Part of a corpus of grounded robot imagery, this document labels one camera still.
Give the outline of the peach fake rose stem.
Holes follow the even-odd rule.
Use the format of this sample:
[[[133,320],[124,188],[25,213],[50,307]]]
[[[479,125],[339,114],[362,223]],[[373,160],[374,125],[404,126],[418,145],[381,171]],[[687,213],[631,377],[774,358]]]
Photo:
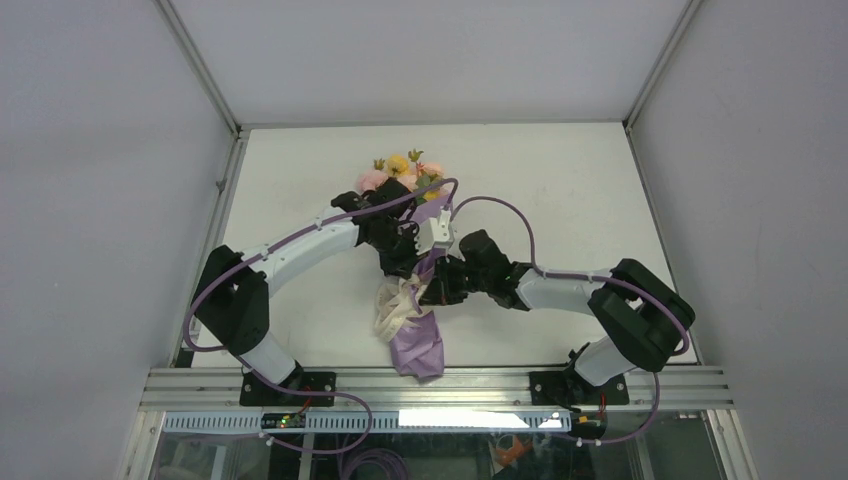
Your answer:
[[[429,186],[444,178],[444,169],[441,165],[433,162],[423,162],[421,156],[423,151],[413,149],[408,151],[407,157],[410,162],[410,175],[414,178],[411,186],[414,190]]]

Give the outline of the cream ribbon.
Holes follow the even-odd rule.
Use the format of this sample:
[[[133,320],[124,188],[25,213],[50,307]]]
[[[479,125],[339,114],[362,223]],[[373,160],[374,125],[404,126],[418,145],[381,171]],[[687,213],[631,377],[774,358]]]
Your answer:
[[[402,328],[417,328],[413,319],[432,312],[419,302],[426,284],[415,274],[409,279],[389,277],[379,287],[375,300],[377,317],[374,332],[383,342],[389,343]]]

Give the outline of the purple wrapping paper sheet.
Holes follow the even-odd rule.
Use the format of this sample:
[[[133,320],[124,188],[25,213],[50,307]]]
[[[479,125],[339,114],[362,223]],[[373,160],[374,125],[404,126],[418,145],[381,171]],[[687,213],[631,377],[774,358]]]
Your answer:
[[[388,344],[392,365],[402,376],[429,380],[444,373],[444,344],[436,315],[421,297],[436,259],[445,254],[439,249],[425,254],[410,279],[388,280],[378,292],[375,331]]]

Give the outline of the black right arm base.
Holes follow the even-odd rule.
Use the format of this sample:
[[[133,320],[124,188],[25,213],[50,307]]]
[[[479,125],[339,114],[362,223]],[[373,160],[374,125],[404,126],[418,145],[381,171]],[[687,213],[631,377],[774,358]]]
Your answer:
[[[612,377],[601,386],[594,386],[576,372],[576,361],[589,346],[569,352],[569,362],[554,370],[530,371],[529,391],[534,406],[557,405],[575,412],[580,406],[622,406],[630,403],[623,374]]]

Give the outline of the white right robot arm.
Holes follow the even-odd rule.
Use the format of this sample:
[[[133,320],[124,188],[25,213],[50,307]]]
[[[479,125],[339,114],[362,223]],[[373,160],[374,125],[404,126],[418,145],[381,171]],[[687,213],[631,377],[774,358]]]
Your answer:
[[[505,309],[563,310],[599,322],[604,337],[571,352],[564,371],[565,394],[578,405],[592,403],[620,374],[661,371],[696,319],[687,301],[635,259],[599,272],[543,272],[509,260],[484,230],[463,238],[459,252],[436,260],[419,305],[454,305],[484,293]]]

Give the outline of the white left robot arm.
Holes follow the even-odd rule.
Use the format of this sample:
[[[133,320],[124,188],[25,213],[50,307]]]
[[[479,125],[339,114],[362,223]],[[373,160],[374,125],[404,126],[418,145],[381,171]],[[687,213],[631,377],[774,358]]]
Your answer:
[[[190,306],[192,317],[222,348],[264,377],[263,394],[294,403],[302,367],[270,332],[270,299],[287,282],[325,259],[361,244],[378,254],[387,276],[409,278],[421,256],[412,219],[419,194],[395,179],[335,197],[309,225],[252,250],[226,245],[208,256]]]

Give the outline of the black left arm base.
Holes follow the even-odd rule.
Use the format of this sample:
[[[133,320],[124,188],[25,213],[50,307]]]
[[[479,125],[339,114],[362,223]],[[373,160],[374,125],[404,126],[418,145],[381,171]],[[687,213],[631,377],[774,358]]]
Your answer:
[[[336,391],[337,374],[332,371],[306,370],[298,366],[294,376],[280,384],[281,388],[315,395],[295,395],[273,388],[253,371],[242,370],[242,389],[239,405],[243,407],[330,407],[335,403],[331,392]]]

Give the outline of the aluminium mounting rail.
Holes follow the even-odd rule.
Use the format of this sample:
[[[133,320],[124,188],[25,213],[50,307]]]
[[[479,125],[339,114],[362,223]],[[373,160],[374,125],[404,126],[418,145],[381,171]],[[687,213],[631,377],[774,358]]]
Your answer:
[[[336,377],[317,392],[340,392],[337,411],[353,411],[357,396],[374,411],[405,408],[469,408],[505,411],[531,408],[535,386],[531,368],[449,367],[443,376],[420,383],[402,377],[389,367],[338,368]],[[621,411],[647,410],[656,387],[664,411],[728,410],[735,406],[722,368],[672,365],[658,375],[642,371],[625,374],[620,387],[629,402]],[[139,408],[142,411],[225,411],[239,408],[244,394],[242,371],[227,368],[157,368],[150,371]]]

